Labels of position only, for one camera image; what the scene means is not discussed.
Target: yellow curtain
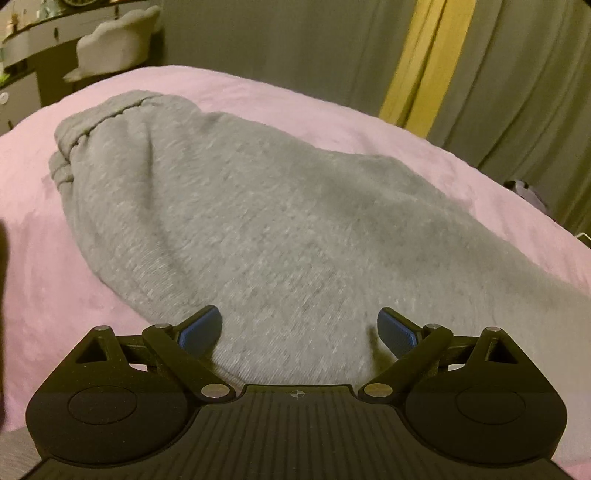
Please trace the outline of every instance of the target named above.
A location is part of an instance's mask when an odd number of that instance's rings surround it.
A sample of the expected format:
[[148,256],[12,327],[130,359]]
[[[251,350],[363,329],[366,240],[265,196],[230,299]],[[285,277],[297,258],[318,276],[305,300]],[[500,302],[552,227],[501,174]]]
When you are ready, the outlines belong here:
[[462,52],[476,0],[417,0],[379,117],[426,138]]

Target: pink bed sheet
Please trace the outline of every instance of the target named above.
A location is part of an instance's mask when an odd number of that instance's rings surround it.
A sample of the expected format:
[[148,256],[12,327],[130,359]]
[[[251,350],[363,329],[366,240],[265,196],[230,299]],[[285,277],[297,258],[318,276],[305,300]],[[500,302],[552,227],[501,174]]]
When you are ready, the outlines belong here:
[[[90,328],[106,323],[118,335],[130,335],[147,325],[88,269],[47,166],[61,120],[135,89],[181,95],[204,111],[272,125],[319,148],[398,158],[531,261],[591,296],[591,249],[429,142],[377,118],[264,83],[181,66],[139,69],[70,95],[0,137],[0,221],[9,242],[2,305],[4,430],[24,426],[34,391]],[[591,479],[591,462],[562,466],[577,479]]]

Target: white chair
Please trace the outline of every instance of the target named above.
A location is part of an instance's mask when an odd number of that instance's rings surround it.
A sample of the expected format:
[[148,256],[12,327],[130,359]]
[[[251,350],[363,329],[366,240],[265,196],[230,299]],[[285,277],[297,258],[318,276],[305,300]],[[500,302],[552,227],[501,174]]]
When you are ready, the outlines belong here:
[[124,72],[146,62],[159,15],[160,7],[154,5],[101,23],[78,41],[78,67],[67,73],[64,81],[74,84],[88,77]]

